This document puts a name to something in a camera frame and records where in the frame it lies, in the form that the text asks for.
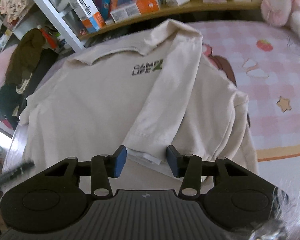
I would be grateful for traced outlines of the beige polo shirt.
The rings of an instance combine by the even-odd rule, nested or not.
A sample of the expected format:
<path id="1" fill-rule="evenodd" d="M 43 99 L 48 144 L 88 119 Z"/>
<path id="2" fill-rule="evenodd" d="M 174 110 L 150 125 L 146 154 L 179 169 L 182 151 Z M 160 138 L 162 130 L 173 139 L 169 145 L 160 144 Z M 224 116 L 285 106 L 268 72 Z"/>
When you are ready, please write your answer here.
<path id="1" fill-rule="evenodd" d="M 178 189 L 165 157 L 170 145 L 257 172 L 248 102 L 204 55 L 201 33 L 167 20 L 66 59 L 27 98 L 23 158 L 39 173 L 67 157 L 86 161 L 126 146 L 114 189 Z"/>

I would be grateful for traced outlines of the pink checkered cartoon table mat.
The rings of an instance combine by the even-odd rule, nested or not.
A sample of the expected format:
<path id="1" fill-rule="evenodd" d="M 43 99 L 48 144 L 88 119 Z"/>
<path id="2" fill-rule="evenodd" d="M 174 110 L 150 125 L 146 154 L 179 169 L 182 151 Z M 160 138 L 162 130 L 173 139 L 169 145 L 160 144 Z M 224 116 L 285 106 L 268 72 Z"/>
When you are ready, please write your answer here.
<path id="1" fill-rule="evenodd" d="M 249 95 L 250 130 L 261 177 L 300 196 L 300 42 L 261 22 L 198 22 L 215 56 L 232 66 Z"/>

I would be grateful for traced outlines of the dark brown hanging garment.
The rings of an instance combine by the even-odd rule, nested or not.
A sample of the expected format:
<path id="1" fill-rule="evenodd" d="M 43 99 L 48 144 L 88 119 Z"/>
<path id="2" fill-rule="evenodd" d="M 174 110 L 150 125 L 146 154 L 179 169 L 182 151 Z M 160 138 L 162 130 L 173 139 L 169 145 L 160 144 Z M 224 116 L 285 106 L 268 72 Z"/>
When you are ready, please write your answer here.
<path id="1" fill-rule="evenodd" d="M 6 72 L 5 83 L 21 85 L 36 69 L 46 43 L 41 31 L 34 28 L 28 31 L 13 52 Z"/>

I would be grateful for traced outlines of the white orange usmile box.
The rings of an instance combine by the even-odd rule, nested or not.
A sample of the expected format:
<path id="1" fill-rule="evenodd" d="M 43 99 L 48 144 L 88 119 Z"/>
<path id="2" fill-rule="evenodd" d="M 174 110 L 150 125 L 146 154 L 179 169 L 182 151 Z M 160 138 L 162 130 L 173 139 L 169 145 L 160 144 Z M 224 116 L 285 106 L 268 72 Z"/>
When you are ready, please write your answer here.
<path id="1" fill-rule="evenodd" d="M 95 33 L 106 25 L 93 0 L 71 0 L 70 5 L 89 33 Z"/>

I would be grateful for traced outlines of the white orange flat carton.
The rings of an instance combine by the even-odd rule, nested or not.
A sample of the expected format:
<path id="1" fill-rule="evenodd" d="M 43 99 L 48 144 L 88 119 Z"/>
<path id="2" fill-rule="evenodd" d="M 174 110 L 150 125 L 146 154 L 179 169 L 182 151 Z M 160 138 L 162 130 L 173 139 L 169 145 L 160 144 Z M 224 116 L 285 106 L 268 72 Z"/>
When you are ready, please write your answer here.
<path id="1" fill-rule="evenodd" d="M 158 11 L 160 6 L 160 0 L 134 0 L 112 10 L 110 15 L 113 21 L 118 23 L 129 18 Z"/>

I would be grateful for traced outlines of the wooden shelf board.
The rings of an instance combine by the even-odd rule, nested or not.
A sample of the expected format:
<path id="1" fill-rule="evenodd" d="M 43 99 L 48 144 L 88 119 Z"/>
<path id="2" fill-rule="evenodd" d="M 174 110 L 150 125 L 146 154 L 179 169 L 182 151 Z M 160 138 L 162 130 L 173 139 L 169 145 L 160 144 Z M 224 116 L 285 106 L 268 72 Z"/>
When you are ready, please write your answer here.
<path id="1" fill-rule="evenodd" d="M 118 23 L 112 23 L 102 27 L 99 31 L 92 34 L 79 35 L 79 40 L 83 41 L 89 38 L 92 38 L 96 35 L 106 33 L 108 31 L 125 27 L 130 24 L 143 22 L 146 20 L 152 20 L 160 17 L 186 14 L 192 12 L 201 12 L 201 11 L 227 11 L 227 10 L 255 10 L 259 9 L 261 2 L 236 2 L 232 0 L 226 0 L 222 3 L 204 3 L 203 0 L 190 0 L 188 3 L 183 4 L 178 7 L 169 7 L 167 5 L 162 5 L 161 9 L 154 12 L 145 13 L 143 15 L 135 16 L 128 18 L 124 21 Z"/>

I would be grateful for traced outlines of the floral dressed doll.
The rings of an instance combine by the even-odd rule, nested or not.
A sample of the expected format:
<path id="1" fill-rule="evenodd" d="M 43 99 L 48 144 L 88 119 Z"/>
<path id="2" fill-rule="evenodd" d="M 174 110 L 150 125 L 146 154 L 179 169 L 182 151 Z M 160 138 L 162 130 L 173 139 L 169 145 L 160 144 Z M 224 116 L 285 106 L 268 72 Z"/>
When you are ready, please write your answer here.
<path id="1" fill-rule="evenodd" d="M 7 23 L 12 23 L 21 15 L 27 5 L 27 0 L 0 0 L 0 14 L 6 15 Z"/>

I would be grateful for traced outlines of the white shelf frame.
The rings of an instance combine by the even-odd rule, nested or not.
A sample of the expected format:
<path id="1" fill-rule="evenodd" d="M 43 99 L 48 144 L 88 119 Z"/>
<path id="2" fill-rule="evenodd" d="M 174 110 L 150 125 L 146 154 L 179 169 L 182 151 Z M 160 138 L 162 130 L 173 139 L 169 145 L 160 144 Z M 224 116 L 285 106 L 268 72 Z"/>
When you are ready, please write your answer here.
<path id="1" fill-rule="evenodd" d="M 85 41 L 80 41 L 78 36 L 71 30 L 64 20 L 65 15 L 71 11 L 71 7 L 66 8 L 62 12 L 58 12 L 49 0 L 33 1 L 75 52 L 85 50 Z"/>

